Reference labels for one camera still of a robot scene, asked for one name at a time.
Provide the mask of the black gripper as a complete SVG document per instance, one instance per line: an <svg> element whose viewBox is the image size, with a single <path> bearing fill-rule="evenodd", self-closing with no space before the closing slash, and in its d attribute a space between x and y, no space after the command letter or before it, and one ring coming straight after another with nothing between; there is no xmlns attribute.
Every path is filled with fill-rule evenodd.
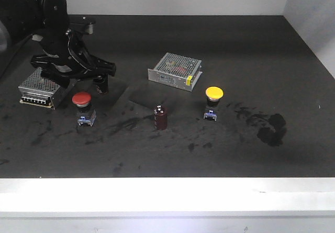
<svg viewBox="0 0 335 233"><path fill-rule="evenodd" d="M63 88L79 80L115 76L116 65L96 56L86 59L84 34L72 30L69 20L45 20L43 28L35 32L44 54L35 55L30 63L42 68L41 76Z"/></svg>

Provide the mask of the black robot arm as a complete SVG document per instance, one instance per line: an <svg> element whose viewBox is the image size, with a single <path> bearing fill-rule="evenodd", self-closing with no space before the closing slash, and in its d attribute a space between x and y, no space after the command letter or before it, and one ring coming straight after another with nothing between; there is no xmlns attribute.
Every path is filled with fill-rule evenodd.
<svg viewBox="0 0 335 233"><path fill-rule="evenodd" d="M20 41L37 41L43 54L30 63L41 68L41 77L66 88L70 80L93 80L101 94L116 66L91 55L83 36L93 33L95 19L69 17L66 0L1 0L1 51Z"/></svg>

